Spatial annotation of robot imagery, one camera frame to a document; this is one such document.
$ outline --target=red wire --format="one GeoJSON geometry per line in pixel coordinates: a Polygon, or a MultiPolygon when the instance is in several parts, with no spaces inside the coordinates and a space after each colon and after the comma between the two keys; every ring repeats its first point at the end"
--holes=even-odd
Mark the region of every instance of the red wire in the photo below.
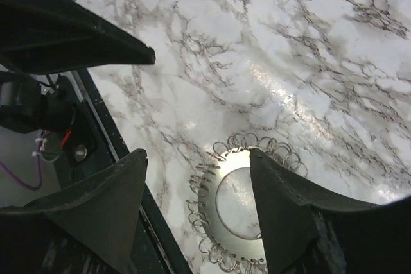
{"type": "Polygon", "coordinates": [[[66,144],[66,142],[69,139],[70,135],[71,135],[71,130],[67,130],[66,131],[66,136],[64,136],[64,138],[62,140],[62,144],[61,144],[62,149],[64,148],[64,145],[66,144]]]}

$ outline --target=wire spring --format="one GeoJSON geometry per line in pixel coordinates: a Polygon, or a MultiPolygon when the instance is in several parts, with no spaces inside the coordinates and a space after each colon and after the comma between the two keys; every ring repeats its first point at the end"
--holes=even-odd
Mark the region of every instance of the wire spring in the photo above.
{"type": "MultiPolygon", "coordinates": [[[[294,152],[291,146],[285,142],[278,142],[276,138],[263,137],[259,138],[254,133],[245,135],[237,133],[228,137],[227,142],[215,142],[213,144],[213,152],[207,152],[213,159],[219,162],[225,162],[226,156],[230,153],[249,150],[251,148],[260,148],[268,156],[272,157],[278,164],[289,170],[296,172],[301,166],[305,165],[301,162],[301,157],[294,152]]],[[[201,163],[196,166],[196,171],[201,175],[192,175],[189,179],[190,189],[199,197],[207,196],[207,183],[211,182],[212,176],[215,176],[215,170],[220,168],[216,164],[201,163]]],[[[197,201],[186,200],[189,210],[188,221],[191,223],[193,231],[201,237],[198,244],[198,249],[202,254],[208,255],[211,263],[217,264],[224,273],[233,271],[242,274],[267,274],[267,264],[263,259],[247,260],[242,258],[241,261],[235,260],[236,256],[229,253],[214,239],[210,239],[207,232],[210,227],[210,222],[204,214],[206,204],[197,201]],[[210,241],[211,247],[204,249],[204,243],[210,241]]]]}

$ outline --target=metal screw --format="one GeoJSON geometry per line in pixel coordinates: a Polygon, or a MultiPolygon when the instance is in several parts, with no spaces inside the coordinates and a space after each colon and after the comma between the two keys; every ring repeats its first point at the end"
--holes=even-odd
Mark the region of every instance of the metal screw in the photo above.
{"type": "Polygon", "coordinates": [[[83,161],[87,157],[87,148],[84,145],[77,146],[74,152],[74,158],[77,162],[83,161]]]}

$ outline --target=electrical cable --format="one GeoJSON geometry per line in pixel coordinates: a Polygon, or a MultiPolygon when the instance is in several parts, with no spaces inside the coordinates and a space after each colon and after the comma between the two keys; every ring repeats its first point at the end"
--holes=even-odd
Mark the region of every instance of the electrical cable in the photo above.
{"type": "Polygon", "coordinates": [[[66,131],[66,136],[64,136],[62,143],[61,143],[61,148],[64,149],[64,145],[66,144],[66,142],[68,141],[69,137],[71,135],[71,130],[67,130],[66,131]]]}
{"type": "Polygon", "coordinates": [[[31,191],[38,191],[42,187],[42,184],[43,184],[41,161],[40,161],[40,149],[41,149],[41,146],[43,145],[43,139],[47,137],[49,134],[50,132],[42,132],[41,137],[36,139],[36,145],[37,145],[36,152],[33,153],[33,156],[36,156],[36,168],[37,168],[37,179],[38,179],[38,184],[36,186],[27,184],[26,182],[21,180],[17,175],[11,172],[6,167],[6,165],[4,165],[2,162],[0,162],[0,169],[2,169],[6,175],[8,175],[11,179],[16,181],[20,186],[24,187],[25,189],[29,189],[31,191]]]}
{"type": "MultiPolygon", "coordinates": [[[[38,136],[37,136],[37,138],[41,138],[41,134],[42,134],[42,131],[39,131],[39,134],[38,134],[38,136]]],[[[41,151],[40,151],[40,158],[41,158],[41,160],[43,160],[44,162],[47,162],[47,163],[54,163],[59,157],[60,157],[60,154],[56,154],[55,152],[53,152],[53,146],[54,146],[54,142],[56,142],[56,134],[54,135],[54,136],[52,136],[51,134],[48,136],[48,138],[47,139],[43,139],[43,145],[42,145],[42,147],[41,147],[41,151]],[[51,147],[51,153],[50,152],[48,152],[48,150],[47,149],[45,149],[46,148],[46,146],[47,147],[51,147]]]]}
{"type": "Polygon", "coordinates": [[[49,85],[48,83],[44,83],[42,81],[38,81],[39,84],[41,84],[42,86],[45,86],[47,88],[51,88],[51,85],[49,85]]]}
{"type": "Polygon", "coordinates": [[[49,82],[50,86],[55,92],[57,91],[57,86],[55,84],[55,82],[53,82],[53,80],[51,79],[50,75],[46,75],[47,81],[49,82]]]}

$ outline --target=marble surface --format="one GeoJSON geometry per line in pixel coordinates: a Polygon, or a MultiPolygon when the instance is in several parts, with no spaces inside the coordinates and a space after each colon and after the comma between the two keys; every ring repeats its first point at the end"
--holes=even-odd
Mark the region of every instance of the marble surface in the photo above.
{"type": "Polygon", "coordinates": [[[91,69],[194,273],[184,200],[216,141],[291,144],[310,180],[374,203],[411,194],[411,0],[79,0],[152,46],[154,66],[91,69]]]}

